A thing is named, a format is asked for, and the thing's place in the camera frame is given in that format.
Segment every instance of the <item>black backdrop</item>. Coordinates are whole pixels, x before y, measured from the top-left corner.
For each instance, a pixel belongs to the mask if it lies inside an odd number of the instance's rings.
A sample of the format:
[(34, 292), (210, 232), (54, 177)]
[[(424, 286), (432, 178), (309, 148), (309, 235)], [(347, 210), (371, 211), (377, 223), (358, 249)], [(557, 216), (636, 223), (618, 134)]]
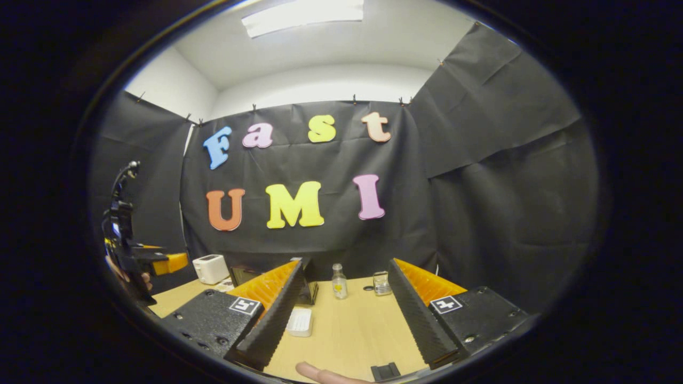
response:
[[(7, 61), (10, 76), (5, 83), (14, 90), (8, 100), (13, 113), (6, 116), (12, 129), (4, 133), (11, 143), (10, 197), (16, 202), (5, 206), (12, 210), (8, 244), (15, 255), (8, 260), (11, 267), (33, 272), (31, 279), (9, 273), (7, 280), (16, 296), (10, 293), (8, 328), (14, 331), (5, 345), (12, 349), (10, 372), (18, 373), (18, 381), (244, 380), (236, 374), (224, 374), (223, 380), (209, 376), (206, 372), (218, 370), (189, 359), (190, 353), (178, 355), (191, 363), (177, 358), (114, 310), (112, 302), (127, 308), (125, 302), (108, 296), (110, 287), (98, 283), (88, 262), (92, 249), (83, 241), (89, 236), (86, 227), (74, 229), (87, 213), (84, 156), (76, 156), (79, 162), (71, 170), (77, 172), (64, 182), (70, 165), (65, 148), (73, 144), (76, 122), (98, 87), (135, 49), (203, 4), (185, 1), (169, 7), (167, 1), (143, 5), (125, 0), (84, 8), (78, 1), (42, 1), (30, 8), (12, 3), (11, 12), (5, 13), (12, 26), (8, 43), (22, 52)], [(673, 368), (671, 352), (677, 344), (667, 293), (680, 278), (671, 268), (675, 220), (667, 202), (677, 196), (666, 180), (672, 180), (678, 141), (667, 135), (675, 130), (666, 128), (680, 120), (678, 115), (674, 120), (675, 82), (669, 77), (678, 69), (671, 59), (678, 51), (673, 39), (679, 25), (674, 23), (676, 13), (665, 3), (652, 2), (613, 7), (595, 1), (483, 0), (467, 5), (506, 33), (525, 29), (524, 42), (573, 87), (582, 107), (599, 123), (605, 172), (618, 191), (608, 236), (596, 250), (588, 279), (520, 353), (510, 354), (502, 364), (494, 359), (478, 366), (474, 381), (675, 381), (680, 373)], [(663, 38), (652, 38), (653, 33)], [(543, 45), (548, 48), (540, 50)], [(77, 147), (76, 153), (80, 151), (87, 153), (86, 143)], [(46, 230), (54, 228), (56, 217), (64, 220), (62, 228)], [(60, 262), (45, 263), (41, 253)], [(65, 279), (69, 274), (83, 279)], [(25, 294), (41, 288), (49, 288), (49, 294)], [(630, 337), (643, 324), (648, 332)]]
[[(361, 122), (374, 111), (389, 120), (385, 143), (373, 141)], [(328, 114), (335, 138), (310, 142), (308, 121)], [(273, 144), (244, 147), (247, 129), (262, 122), (274, 127)], [(95, 164), (107, 166), (94, 168), (92, 185), (108, 194), (109, 175), (142, 156), (130, 188), (135, 236), (181, 248), (184, 234), (192, 259), (219, 253), (229, 264), (258, 265), (311, 256), (311, 278), (328, 279), (335, 262), (355, 278), (396, 257), (432, 272), (438, 265), (458, 284), (490, 286), (542, 312), (583, 263), (594, 232), (598, 176), (585, 120), (536, 60), (480, 24), (405, 107), (311, 102), (240, 113), (196, 126), (183, 158), (189, 124), (132, 95), (119, 97), (95, 151)], [(232, 129), (228, 159), (211, 170), (203, 143), (224, 126)], [(384, 217), (358, 218), (352, 179), (361, 174), (379, 176)], [(294, 197), (312, 180), (322, 184), (325, 224), (268, 229), (266, 187), (284, 184)], [(246, 191), (242, 222), (218, 231), (206, 193), (226, 193), (222, 215), (229, 218), (227, 192), (234, 188)], [(107, 194), (96, 193), (94, 212), (106, 208)], [(188, 266), (154, 279), (154, 293), (194, 278)]]
[[(102, 213), (111, 203), (114, 179), (123, 166), (137, 160), (141, 161), (140, 172), (128, 181), (124, 191), (134, 206), (134, 240), (172, 252), (186, 250), (178, 202), (182, 153), (190, 124), (127, 92), (112, 102), (98, 127), (88, 172), (89, 211), (98, 238), (102, 238)], [(152, 294), (196, 277), (190, 264), (173, 274), (154, 277)]]
[(409, 111), (444, 271), (545, 310), (595, 229), (598, 173), (584, 117), (534, 58), (479, 24)]
[[(379, 112), (389, 121), (391, 139), (373, 141), (361, 118)], [(337, 131), (332, 141), (310, 142), (308, 122), (332, 115)], [(267, 122), (273, 144), (246, 148), (242, 139), (252, 124)], [(228, 158), (216, 169), (204, 141), (224, 126), (232, 129)], [(404, 107), (390, 102), (311, 102), (245, 112), (213, 120), (193, 131), (182, 173), (183, 214), (193, 257), (220, 253), (230, 263), (258, 265), (278, 258), (311, 256), (311, 278), (330, 279), (332, 264), (341, 262), (348, 278), (369, 276), (387, 268), (392, 257), (436, 268), (436, 237), (429, 186), (421, 171), (418, 130)], [(360, 220), (361, 201), (355, 176), (376, 174), (377, 193), (385, 216)], [(269, 229), (270, 196), (266, 187), (284, 184), (294, 197), (303, 182), (318, 181), (320, 214), (317, 227)], [(245, 190), (242, 222), (230, 232), (214, 229), (208, 220), (206, 193), (219, 190), (223, 217), (232, 215), (227, 192)]]

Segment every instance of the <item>black box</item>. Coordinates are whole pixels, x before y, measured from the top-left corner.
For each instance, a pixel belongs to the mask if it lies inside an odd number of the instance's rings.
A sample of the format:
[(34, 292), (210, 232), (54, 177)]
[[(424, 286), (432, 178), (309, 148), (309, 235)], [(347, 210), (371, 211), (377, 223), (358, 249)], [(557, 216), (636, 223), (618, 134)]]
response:
[(529, 319), (526, 312), (485, 286), (432, 300), (429, 310), (470, 355), (492, 346)]
[(310, 257), (302, 258), (290, 258), (289, 260), (278, 259), (261, 259), (256, 260), (255, 258), (245, 262), (238, 260), (233, 256), (225, 256), (225, 261), (227, 263), (227, 270), (230, 272), (230, 278), (235, 287), (246, 283), (247, 281), (253, 279), (254, 277), (260, 276), (271, 269), (275, 269), (278, 266), (287, 264), (290, 261), (299, 259), (303, 263), (304, 270), (304, 285), (299, 293), (297, 304), (313, 305), (316, 303), (316, 297), (318, 296), (318, 282), (310, 281), (309, 274), (306, 274), (309, 263), (311, 262)]
[(207, 289), (161, 320), (172, 333), (199, 351), (226, 358), (252, 330), (263, 305)]

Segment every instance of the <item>wooden table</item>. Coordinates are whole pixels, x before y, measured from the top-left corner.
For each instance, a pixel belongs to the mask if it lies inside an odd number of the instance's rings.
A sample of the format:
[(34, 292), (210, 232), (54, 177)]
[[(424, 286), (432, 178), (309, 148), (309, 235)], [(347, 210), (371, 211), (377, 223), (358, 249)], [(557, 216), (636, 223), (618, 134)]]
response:
[[(372, 285), (371, 277), (348, 280), (344, 300), (334, 297), (331, 282), (318, 285), (315, 305), (297, 305), (313, 312), (311, 336), (298, 338), (285, 331), (265, 373), (312, 383), (294, 369), (296, 363), (306, 361), (320, 369), (374, 381), (371, 366), (393, 362), (401, 375), (428, 367), (393, 294), (378, 297), (363, 290)], [(207, 288), (211, 286), (195, 280), (156, 294), (158, 304), (150, 309), (164, 317)]]

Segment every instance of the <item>human hand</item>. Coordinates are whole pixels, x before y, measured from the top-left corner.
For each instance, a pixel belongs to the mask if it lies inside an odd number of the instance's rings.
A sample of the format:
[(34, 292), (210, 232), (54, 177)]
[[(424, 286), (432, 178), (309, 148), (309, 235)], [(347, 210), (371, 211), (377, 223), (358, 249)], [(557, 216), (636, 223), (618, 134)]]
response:
[(296, 365), (296, 371), (320, 384), (371, 384), (369, 381), (351, 379), (328, 370), (319, 370), (305, 361)]
[[(119, 267), (116, 266), (116, 264), (114, 264), (113, 261), (111, 261), (109, 255), (106, 255), (104, 259), (107, 261), (109, 268), (116, 274), (116, 276), (119, 278), (121, 282), (125, 281), (130, 283), (130, 277), (128, 276), (128, 274), (121, 271)], [(150, 282), (152, 278), (150, 277), (150, 274), (145, 272), (141, 276), (142, 280), (145, 282), (145, 285), (147, 286), (147, 290), (152, 290), (152, 283)]]

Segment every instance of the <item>ceiling light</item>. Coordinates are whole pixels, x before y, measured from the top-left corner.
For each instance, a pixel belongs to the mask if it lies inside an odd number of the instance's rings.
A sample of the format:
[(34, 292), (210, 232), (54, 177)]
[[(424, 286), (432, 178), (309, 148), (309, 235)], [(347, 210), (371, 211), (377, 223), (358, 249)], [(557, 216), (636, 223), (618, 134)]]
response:
[(296, 0), (242, 18), (249, 37), (331, 21), (363, 20), (363, 0)]

